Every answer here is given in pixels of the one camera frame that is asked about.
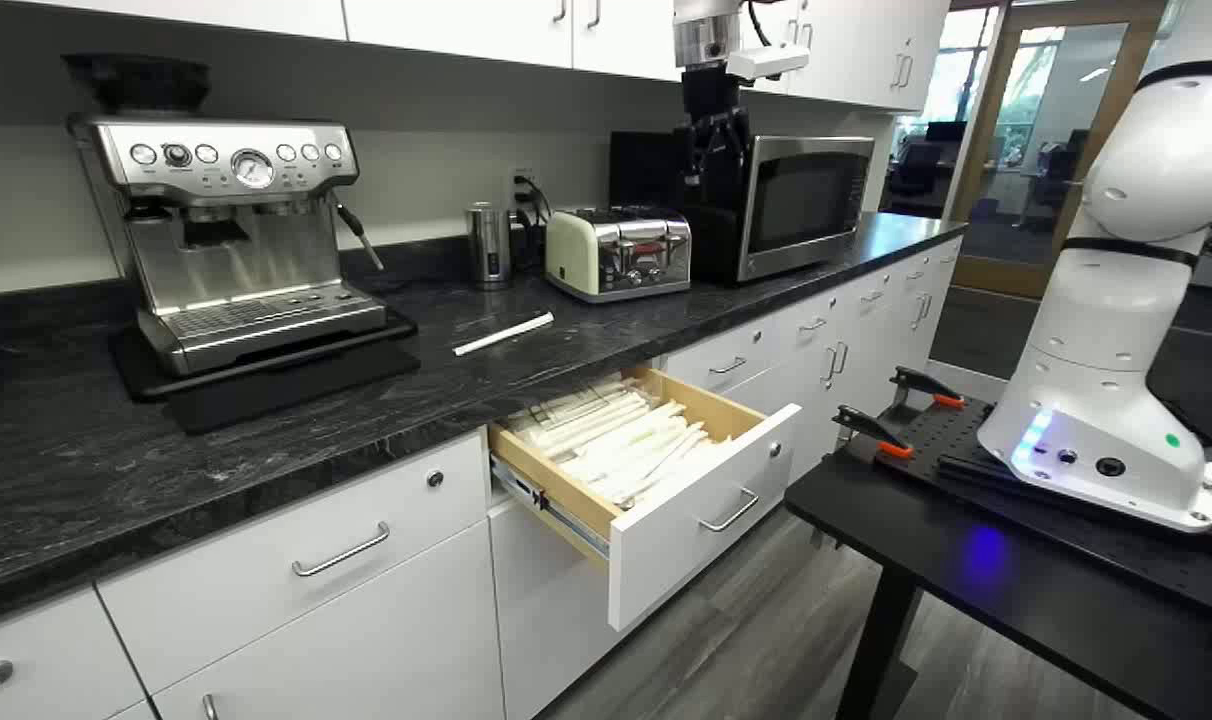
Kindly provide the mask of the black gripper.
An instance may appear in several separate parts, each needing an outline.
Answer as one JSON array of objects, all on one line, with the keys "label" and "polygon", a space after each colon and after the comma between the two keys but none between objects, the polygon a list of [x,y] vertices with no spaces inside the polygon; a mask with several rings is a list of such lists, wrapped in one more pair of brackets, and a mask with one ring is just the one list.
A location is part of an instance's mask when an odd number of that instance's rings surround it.
[{"label": "black gripper", "polygon": [[681,71],[681,91],[689,114],[681,197],[735,204],[751,147],[741,80],[725,63],[698,63]]}]

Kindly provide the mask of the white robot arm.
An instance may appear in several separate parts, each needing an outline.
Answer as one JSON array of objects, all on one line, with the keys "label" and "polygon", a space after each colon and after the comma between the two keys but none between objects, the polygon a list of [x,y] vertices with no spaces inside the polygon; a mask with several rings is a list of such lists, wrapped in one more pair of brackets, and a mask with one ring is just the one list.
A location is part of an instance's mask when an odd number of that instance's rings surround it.
[{"label": "white robot arm", "polygon": [[1087,163],[1034,332],[978,446],[1022,486],[1212,527],[1212,457],[1148,371],[1212,234],[1212,0],[1174,34]]}]

